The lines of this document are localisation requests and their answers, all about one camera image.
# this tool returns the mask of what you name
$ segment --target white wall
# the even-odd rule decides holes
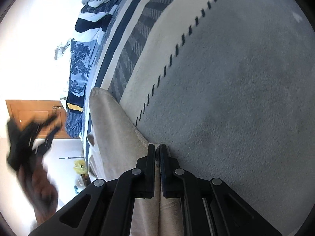
[[[70,64],[54,61],[72,35],[81,0],[16,0],[0,24],[0,137],[5,99],[59,100]]]
[[[25,198],[15,172],[6,163],[9,145],[7,139],[0,139],[0,211],[17,236],[30,233],[35,221],[34,210]],[[56,184],[59,200],[64,204],[76,196],[74,185],[77,174],[73,169],[74,160],[60,160],[60,157],[75,157],[82,154],[80,139],[55,139],[51,150],[44,158],[48,175]]]

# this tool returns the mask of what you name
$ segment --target metal screw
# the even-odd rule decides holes
[[[95,181],[94,181],[94,185],[96,186],[96,187],[100,187],[100,186],[102,186],[104,184],[104,181],[102,180],[102,179],[96,179]]]
[[[134,174],[134,175],[140,175],[141,172],[142,172],[142,170],[141,170],[141,169],[138,169],[138,168],[135,168],[135,169],[133,169],[133,170],[131,171],[131,173]]]
[[[183,170],[183,169],[176,169],[175,170],[175,174],[176,175],[182,175],[182,174],[184,174],[185,173],[185,170]]]
[[[220,184],[222,184],[222,180],[219,178],[214,178],[214,179],[212,179],[212,183],[214,185],[220,185]]]

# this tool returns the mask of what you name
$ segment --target wooden door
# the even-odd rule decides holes
[[[41,130],[37,138],[45,138],[57,125],[61,125],[62,129],[55,135],[55,138],[70,138],[65,130],[66,111],[60,101],[6,100],[6,103],[10,118],[14,118],[21,129],[31,120],[44,122],[49,116],[58,115],[53,123]]]

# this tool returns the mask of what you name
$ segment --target yellow bag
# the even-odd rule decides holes
[[[83,175],[86,175],[86,176],[88,175],[88,169],[86,168],[85,160],[76,160],[76,161],[74,161],[73,169],[78,174],[83,174]]]

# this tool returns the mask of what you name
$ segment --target beige towel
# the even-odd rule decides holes
[[[106,180],[116,179],[134,168],[139,158],[147,155],[149,143],[108,91],[93,88],[89,105]],[[154,197],[135,200],[130,235],[181,236],[182,227],[179,199],[163,197],[156,162]]]

